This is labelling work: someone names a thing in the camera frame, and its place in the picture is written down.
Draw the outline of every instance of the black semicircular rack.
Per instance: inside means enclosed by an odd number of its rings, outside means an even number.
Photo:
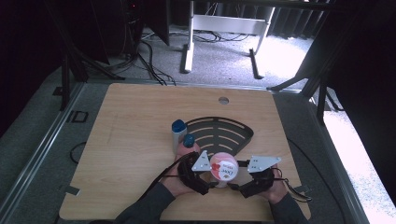
[[[204,117],[186,122],[187,131],[195,137],[201,150],[211,157],[218,152],[235,156],[251,140],[254,132],[247,125],[233,119]]]

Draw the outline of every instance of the human hand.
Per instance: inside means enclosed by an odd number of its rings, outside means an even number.
[[[177,161],[180,157],[192,151],[194,151],[194,148],[190,150],[186,148],[181,148],[180,150],[177,151],[177,154],[175,156],[175,161]],[[186,193],[194,192],[193,189],[190,189],[189,187],[185,186],[183,182],[181,182],[180,178],[178,177],[177,167],[178,164],[172,167],[172,169],[168,172],[168,174],[166,174],[166,175],[170,175],[169,177],[165,177],[161,180],[161,183],[163,183],[163,185],[172,193],[172,195],[175,198]]]
[[[273,165],[272,168],[275,168],[273,169],[274,178],[281,178],[279,171],[276,169],[277,164]],[[280,202],[280,200],[282,200],[286,194],[288,194],[288,190],[286,189],[283,181],[275,180],[271,188],[266,191],[260,192],[257,195],[267,199],[268,202],[270,202],[271,204],[275,204]]]

